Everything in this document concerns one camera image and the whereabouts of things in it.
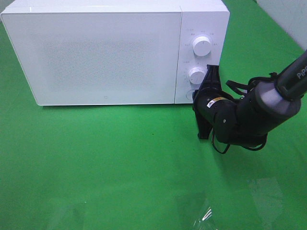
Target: yellow sticker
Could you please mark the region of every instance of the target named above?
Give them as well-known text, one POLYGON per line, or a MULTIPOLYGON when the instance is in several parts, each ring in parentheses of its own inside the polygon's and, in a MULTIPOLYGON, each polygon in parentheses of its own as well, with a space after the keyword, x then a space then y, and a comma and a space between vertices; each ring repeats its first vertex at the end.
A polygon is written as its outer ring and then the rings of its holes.
POLYGON ((224 97, 216 97, 214 99, 212 99, 211 101, 208 102, 207 107, 210 108, 214 103, 216 103, 217 101, 220 100, 227 100, 227 98, 224 97))

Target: timer knob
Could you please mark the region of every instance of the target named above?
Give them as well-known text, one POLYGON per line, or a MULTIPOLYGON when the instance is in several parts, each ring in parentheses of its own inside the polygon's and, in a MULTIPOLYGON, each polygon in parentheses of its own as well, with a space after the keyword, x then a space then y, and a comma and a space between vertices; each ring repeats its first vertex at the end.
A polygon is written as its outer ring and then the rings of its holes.
POLYGON ((206 56, 211 51, 211 41, 208 37, 197 37, 193 41, 193 50, 197 56, 206 56))
POLYGON ((192 84, 199 85, 202 83, 203 79, 206 76, 206 70, 203 68, 193 68, 189 72, 189 81, 192 84))

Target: black cable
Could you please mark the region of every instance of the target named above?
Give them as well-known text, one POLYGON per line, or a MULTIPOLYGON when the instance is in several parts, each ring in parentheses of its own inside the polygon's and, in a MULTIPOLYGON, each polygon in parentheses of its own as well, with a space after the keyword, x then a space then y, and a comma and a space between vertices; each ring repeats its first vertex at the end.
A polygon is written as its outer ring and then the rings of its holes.
POLYGON ((250 147, 244 147, 244 146, 242 146, 242 147, 247 149, 247 150, 250 150, 250 151, 258 151, 258 150, 262 149, 265 146, 265 144, 267 143, 267 135, 265 137, 264 142, 259 147, 256 147, 256 148, 250 148, 250 147))
POLYGON ((216 147, 215 144, 214 144, 214 129, 212 130, 211 143, 212 143, 213 148, 214 148, 217 152, 219 152, 219 153, 221 153, 221 154, 227 153, 227 151, 228 151, 228 149, 229 149, 229 147, 230 147, 230 144, 227 144, 227 146, 226 146, 226 148, 224 149, 223 152, 221 152, 221 151, 219 151, 219 150, 217 149, 217 147, 216 147))
POLYGON ((236 94, 239 94, 239 95, 246 95, 247 93, 246 92, 243 92, 239 89, 242 89, 242 90, 248 90, 248 85, 245 85, 245 84, 241 84, 241 83, 238 83, 238 82, 235 82, 233 80, 228 80, 226 82, 226 85, 232 90, 234 91, 236 94))

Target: white microwave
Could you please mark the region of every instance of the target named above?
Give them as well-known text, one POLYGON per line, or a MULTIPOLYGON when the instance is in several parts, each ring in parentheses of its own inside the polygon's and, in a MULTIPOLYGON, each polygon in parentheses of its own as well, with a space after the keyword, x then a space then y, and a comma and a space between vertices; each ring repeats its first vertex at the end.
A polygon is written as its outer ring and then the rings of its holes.
POLYGON ((220 0, 16 0, 1 19, 38 105, 192 103, 218 65, 220 0))

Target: green surface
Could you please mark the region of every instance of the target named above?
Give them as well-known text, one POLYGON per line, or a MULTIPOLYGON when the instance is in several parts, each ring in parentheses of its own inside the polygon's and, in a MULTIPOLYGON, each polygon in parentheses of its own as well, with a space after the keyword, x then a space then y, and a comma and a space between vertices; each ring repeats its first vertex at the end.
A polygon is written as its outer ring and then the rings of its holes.
MULTIPOLYGON (((303 52, 252 0, 225 3, 225 89, 303 52)), ((40 107, 0 24, 0 229, 189 230, 211 207, 204 229, 305 230, 306 112, 221 155, 191 105, 40 107)))

